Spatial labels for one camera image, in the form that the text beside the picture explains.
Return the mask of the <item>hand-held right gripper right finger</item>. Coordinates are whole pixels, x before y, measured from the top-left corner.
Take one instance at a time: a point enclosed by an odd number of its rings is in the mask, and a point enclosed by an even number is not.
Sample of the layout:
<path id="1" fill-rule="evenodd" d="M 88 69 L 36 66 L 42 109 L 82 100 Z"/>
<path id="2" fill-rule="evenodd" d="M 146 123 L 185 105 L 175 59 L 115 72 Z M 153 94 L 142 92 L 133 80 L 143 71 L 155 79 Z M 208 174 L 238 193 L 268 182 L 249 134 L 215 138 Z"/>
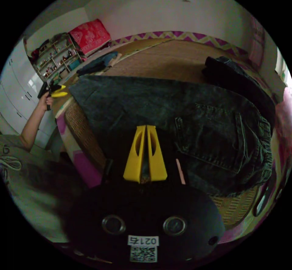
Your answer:
<path id="1" fill-rule="evenodd" d="M 147 125 L 148 163 L 151 181 L 165 181 L 167 171 L 155 126 Z"/>

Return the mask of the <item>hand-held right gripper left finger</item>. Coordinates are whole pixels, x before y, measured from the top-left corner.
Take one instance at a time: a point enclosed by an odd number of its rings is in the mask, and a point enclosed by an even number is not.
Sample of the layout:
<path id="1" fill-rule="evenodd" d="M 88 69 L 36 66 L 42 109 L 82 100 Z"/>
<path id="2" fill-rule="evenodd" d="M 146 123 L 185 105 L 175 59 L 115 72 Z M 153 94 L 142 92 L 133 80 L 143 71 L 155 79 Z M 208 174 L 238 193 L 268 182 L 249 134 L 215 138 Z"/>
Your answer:
<path id="1" fill-rule="evenodd" d="M 141 181 L 142 165 L 144 159 L 145 134 L 146 126 L 137 126 L 123 174 L 123 178 L 126 181 Z"/>

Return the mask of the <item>person's left hand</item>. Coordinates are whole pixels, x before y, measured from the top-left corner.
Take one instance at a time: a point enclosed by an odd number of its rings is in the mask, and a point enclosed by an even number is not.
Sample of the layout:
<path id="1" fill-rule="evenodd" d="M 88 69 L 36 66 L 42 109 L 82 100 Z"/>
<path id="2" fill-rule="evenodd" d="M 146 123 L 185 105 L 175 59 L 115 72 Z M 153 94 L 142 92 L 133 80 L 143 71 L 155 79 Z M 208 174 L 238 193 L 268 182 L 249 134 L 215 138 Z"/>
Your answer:
<path id="1" fill-rule="evenodd" d="M 49 92 L 45 92 L 41 98 L 39 99 L 37 110 L 41 112 L 46 112 L 51 109 L 51 105 L 53 104 L 53 98 Z"/>

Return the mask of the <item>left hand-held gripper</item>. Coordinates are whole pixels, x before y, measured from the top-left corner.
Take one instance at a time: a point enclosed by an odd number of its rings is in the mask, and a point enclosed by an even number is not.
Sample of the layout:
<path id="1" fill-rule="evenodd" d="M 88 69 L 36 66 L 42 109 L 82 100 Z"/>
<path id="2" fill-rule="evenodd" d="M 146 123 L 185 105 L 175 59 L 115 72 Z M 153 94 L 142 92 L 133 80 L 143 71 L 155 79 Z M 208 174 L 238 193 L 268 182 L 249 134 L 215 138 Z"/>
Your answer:
<path id="1" fill-rule="evenodd" d="M 52 98 L 65 97 L 68 94 L 67 92 L 62 91 L 65 88 L 65 85 L 55 84 L 54 80 L 52 80 L 49 84 L 44 82 L 37 97 L 40 99 L 45 92 L 49 92 Z"/>

